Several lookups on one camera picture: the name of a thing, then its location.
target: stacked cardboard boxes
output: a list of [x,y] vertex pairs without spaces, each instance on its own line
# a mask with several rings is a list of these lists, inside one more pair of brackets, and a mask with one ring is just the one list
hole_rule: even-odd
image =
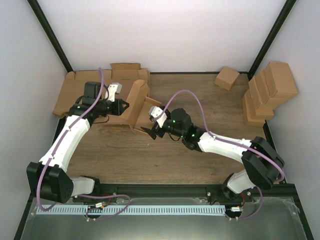
[[274,109],[294,98],[298,90],[290,67],[284,62],[270,62],[249,81],[245,92],[243,119],[246,125],[262,127],[274,116]]

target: black post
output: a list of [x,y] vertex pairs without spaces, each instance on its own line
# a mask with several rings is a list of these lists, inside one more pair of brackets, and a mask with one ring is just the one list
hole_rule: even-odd
[[42,11],[39,3],[37,0],[27,0],[30,4],[30,7],[32,8],[36,18],[39,20],[43,30],[45,31],[46,35],[48,36],[52,46],[54,47],[56,53],[58,54],[62,64],[64,65],[67,72],[72,72],[73,69],[67,59],[67,56],[65,55],[62,47],[60,46],[60,43],[52,30],[44,12]]
[[248,72],[248,78],[249,80],[254,76],[255,72],[257,71],[258,67],[260,66],[262,60],[264,59],[267,51],[269,50],[271,44],[273,43],[274,39],[276,38],[280,28],[284,24],[288,14],[290,13],[291,9],[295,5],[297,0],[286,0],[285,4],[283,5],[283,8],[281,12],[279,13],[277,19],[275,20],[268,36],[266,37],[258,55],[256,56],[249,72]]

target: wood surface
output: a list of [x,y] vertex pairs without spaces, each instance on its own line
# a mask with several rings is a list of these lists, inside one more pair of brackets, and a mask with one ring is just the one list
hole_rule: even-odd
[[[150,97],[166,104],[181,89],[194,92],[202,103],[209,129],[236,139],[264,137],[262,127],[246,126],[242,97],[248,89],[241,74],[230,91],[214,84],[215,74],[153,74]],[[192,122],[204,127],[200,108],[188,93],[178,95],[169,109],[184,108]],[[221,184],[243,166],[213,153],[191,151],[180,141],[152,140],[143,133],[94,124],[75,150],[69,167],[71,177],[92,176],[102,183]]]

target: wooden table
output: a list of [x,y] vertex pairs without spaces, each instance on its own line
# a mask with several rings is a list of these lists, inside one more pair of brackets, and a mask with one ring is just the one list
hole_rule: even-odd
[[[241,74],[230,91],[214,84],[214,74],[152,74],[150,97],[166,104],[181,89],[194,92],[202,103],[209,129],[236,139],[264,137],[262,127],[244,125],[242,97],[249,88]],[[188,93],[177,96],[169,110],[184,108],[192,122],[204,127],[200,108]],[[143,133],[114,131],[94,124],[75,150],[68,175],[99,178],[102,183],[221,184],[243,166],[213,153],[191,151],[180,141],[152,140]]]

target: white vent grille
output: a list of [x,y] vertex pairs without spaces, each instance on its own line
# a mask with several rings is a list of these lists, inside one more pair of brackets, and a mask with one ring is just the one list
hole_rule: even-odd
[[[113,215],[119,212],[123,206],[109,205],[103,210],[92,210],[89,215]],[[37,215],[84,215],[88,211],[87,205],[56,205],[51,210],[43,212],[37,208]],[[121,215],[198,215],[198,216],[224,216],[224,205],[130,205]]]

